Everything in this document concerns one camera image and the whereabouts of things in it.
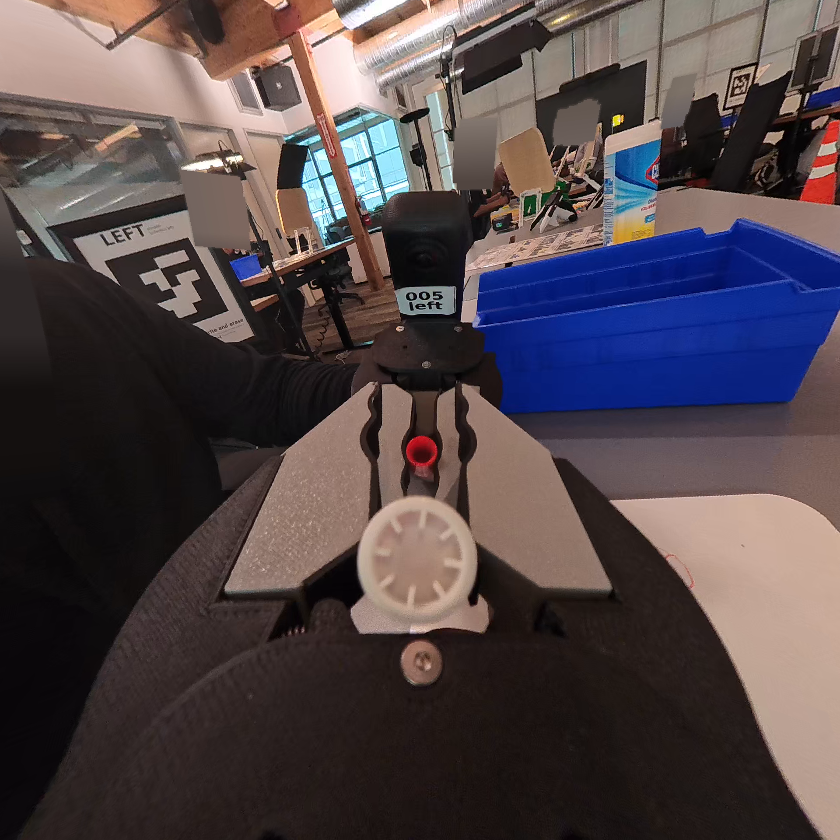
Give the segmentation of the orange traffic cone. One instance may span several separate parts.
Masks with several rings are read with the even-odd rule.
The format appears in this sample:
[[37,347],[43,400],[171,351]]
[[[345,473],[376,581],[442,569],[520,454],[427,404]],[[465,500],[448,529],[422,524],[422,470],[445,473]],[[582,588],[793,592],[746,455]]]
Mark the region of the orange traffic cone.
[[806,149],[809,163],[799,201],[821,205],[837,204],[839,120],[830,118]]

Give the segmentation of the row of printed papers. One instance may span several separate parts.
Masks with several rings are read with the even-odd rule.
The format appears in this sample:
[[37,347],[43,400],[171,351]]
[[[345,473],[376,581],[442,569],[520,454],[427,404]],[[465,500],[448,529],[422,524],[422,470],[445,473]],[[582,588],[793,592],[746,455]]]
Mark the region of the row of printed papers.
[[489,270],[507,263],[518,263],[527,259],[546,259],[562,256],[583,249],[603,245],[603,225],[595,224],[575,230],[561,230],[551,235],[524,239],[490,248],[483,255],[470,261],[466,266],[468,273]]

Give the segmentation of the blue plastic bin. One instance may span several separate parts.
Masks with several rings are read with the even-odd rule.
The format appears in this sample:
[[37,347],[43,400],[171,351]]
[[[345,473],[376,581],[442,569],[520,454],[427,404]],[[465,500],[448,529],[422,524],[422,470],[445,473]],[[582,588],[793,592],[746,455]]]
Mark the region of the blue plastic bin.
[[507,414],[788,403],[839,309],[838,254],[739,219],[480,276]]

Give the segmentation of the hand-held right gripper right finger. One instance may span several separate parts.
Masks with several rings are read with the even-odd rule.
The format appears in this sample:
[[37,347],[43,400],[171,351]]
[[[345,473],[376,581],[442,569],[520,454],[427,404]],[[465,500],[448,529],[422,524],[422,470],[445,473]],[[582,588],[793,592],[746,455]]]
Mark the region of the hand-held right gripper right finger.
[[507,596],[599,599],[613,592],[550,451],[475,387],[453,392],[453,502],[479,552],[474,586]]

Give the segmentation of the large window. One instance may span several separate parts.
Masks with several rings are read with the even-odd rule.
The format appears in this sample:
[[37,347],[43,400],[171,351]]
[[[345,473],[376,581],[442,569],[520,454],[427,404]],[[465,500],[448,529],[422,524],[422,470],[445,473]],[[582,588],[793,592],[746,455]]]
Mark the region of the large window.
[[[403,154],[400,123],[367,108],[354,108],[334,118],[353,189],[360,200],[366,226],[381,226],[382,209],[396,194],[411,190],[410,175]],[[326,244],[352,235],[343,199],[332,174],[329,155],[319,132],[311,126],[285,137],[302,145],[308,156],[302,173],[302,188],[318,231]]]

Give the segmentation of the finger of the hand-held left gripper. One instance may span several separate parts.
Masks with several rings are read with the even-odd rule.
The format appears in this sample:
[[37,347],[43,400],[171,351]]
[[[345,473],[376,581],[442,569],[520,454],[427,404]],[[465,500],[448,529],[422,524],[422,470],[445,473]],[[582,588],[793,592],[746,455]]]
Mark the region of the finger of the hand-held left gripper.
[[466,423],[469,405],[464,387],[456,385],[437,396],[436,429],[439,443],[436,498],[456,510],[469,509],[469,489],[464,457],[470,453]]
[[404,496],[404,444],[413,427],[413,398],[398,385],[379,385],[373,399],[377,455],[372,468],[371,506],[383,508]]

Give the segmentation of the person's dark clothing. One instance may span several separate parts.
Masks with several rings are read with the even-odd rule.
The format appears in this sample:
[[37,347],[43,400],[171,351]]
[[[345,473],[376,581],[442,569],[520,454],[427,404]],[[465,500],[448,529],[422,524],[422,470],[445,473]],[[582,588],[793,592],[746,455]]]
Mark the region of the person's dark clothing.
[[2,350],[2,838],[34,810],[119,626],[217,501],[184,350],[90,269],[24,262],[40,353]]

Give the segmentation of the wooden post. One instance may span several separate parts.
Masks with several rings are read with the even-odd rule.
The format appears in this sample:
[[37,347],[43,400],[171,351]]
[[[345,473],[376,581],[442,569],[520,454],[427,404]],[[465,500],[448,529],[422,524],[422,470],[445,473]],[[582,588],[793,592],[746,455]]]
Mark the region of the wooden post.
[[328,156],[331,173],[350,224],[353,241],[360,254],[364,276],[373,291],[382,291],[385,288],[384,277],[371,237],[362,222],[360,208],[357,205],[358,196],[350,177],[339,133],[322,86],[312,48],[308,42],[308,31],[305,28],[294,31],[287,42],[301,79],[313,122]]

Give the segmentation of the person's left forearm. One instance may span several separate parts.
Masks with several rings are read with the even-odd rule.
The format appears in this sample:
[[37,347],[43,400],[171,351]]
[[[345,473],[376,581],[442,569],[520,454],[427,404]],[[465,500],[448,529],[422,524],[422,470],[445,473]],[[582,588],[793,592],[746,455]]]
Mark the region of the person's left forearm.
[[150,376],[209,438],[291,445],[351,396],[358,364],[264,355],[208,335],[93,269],[26,263],[52,350],[91,349],[132,396]]

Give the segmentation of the black and white tag sign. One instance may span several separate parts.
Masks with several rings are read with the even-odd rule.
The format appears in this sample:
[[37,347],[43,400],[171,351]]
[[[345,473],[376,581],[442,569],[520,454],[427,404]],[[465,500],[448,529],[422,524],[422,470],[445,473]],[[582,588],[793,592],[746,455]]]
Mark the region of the black and white tag sign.
[[49,226],[69,257],[226,343],[266,337],[218,248],[193,243],[184,196]]

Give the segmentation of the black softbox light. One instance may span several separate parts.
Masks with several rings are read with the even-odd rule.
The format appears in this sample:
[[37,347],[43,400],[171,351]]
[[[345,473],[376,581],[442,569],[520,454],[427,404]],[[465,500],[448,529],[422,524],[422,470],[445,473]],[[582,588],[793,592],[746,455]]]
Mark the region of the black softbox light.
[[552,33],[535,18],[490,31],[485,38],[473,38],[457,45],[455,63],[460,69],[464,95],[476,91],[522,68],[522,54],[541,51]]

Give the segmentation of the white whiteboard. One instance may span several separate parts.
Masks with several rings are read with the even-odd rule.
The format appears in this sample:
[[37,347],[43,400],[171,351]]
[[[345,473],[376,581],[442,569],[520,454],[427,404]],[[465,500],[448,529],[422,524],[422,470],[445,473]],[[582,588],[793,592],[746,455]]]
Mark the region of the white whiteboard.
[[789,787],[839,838],[839,535],[788,497],[615,500],[716,628]]

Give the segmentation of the black wall speaker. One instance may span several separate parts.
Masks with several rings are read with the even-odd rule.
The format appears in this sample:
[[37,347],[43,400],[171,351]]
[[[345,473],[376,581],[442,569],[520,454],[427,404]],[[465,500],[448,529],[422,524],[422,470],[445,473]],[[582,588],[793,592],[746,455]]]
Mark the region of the black wall speaker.
[[288,64],[253,68],[251,76],[264,109],[284,112],[301,104],[301,93]]

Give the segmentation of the wipes canister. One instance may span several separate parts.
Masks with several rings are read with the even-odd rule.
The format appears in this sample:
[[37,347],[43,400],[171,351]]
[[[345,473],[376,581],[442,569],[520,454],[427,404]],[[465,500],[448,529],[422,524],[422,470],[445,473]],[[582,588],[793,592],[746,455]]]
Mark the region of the wipes canister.
[[662,140],[657,119],[605,140],[603,244],[620,245],[655,235]]

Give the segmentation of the black monitor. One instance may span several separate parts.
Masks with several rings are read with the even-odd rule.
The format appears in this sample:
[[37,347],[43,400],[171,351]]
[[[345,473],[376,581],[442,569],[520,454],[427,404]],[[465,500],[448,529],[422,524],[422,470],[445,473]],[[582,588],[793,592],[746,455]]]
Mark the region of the black monitor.
[[571,145],[572,140],[555,137],[558,115],[588,100],[600,106],[595,123],[602,137],[636,128],[645,122],[647,61],[629,66],[618,63],[568,80],[557,92],[536,101],[536,125],[551,150],[555,145]]

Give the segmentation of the red whiteboard marker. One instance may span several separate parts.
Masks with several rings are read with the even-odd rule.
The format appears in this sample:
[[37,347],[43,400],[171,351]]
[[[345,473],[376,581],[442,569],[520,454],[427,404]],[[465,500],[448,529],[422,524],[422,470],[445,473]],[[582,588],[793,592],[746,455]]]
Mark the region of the red whiteboard marker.
[[363,597],[399,627],[429,627],[469,605],[478,549],[467,521],[423,479],[366,525],[356,550]]

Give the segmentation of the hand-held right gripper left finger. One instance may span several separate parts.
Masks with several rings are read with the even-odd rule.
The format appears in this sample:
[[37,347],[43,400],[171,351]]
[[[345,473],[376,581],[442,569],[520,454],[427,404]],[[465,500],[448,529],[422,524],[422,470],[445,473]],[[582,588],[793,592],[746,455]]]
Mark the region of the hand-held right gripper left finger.
[[290,446],[239,549],[226,596],[299,597],[358,541],[380,502],[381,387],[367,384]]

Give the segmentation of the silver ventilation ducts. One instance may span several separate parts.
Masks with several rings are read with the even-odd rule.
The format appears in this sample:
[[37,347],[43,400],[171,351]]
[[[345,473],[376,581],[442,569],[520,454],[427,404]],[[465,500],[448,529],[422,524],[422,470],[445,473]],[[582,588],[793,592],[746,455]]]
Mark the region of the silver ventilation ducts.
[[636,5],[636,1],[452,1],[433,3],[353,46],[357,70],[379,92],[431,77],[443,57],[457,57],[517,26],[548,26],[552,39]]

